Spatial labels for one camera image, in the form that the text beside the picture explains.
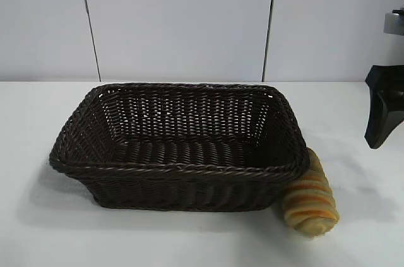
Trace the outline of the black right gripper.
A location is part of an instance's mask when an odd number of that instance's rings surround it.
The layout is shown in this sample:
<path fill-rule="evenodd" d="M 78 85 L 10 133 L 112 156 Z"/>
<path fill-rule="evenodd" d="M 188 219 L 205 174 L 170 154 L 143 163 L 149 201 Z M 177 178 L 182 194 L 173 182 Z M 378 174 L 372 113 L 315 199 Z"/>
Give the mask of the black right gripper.
<path fill-rule="evenodd" d="M 370 111 L 364 138 L 378 149 L 403 122 L 403 65 L 373 65 L 366 79 L 370 91 Z"/>

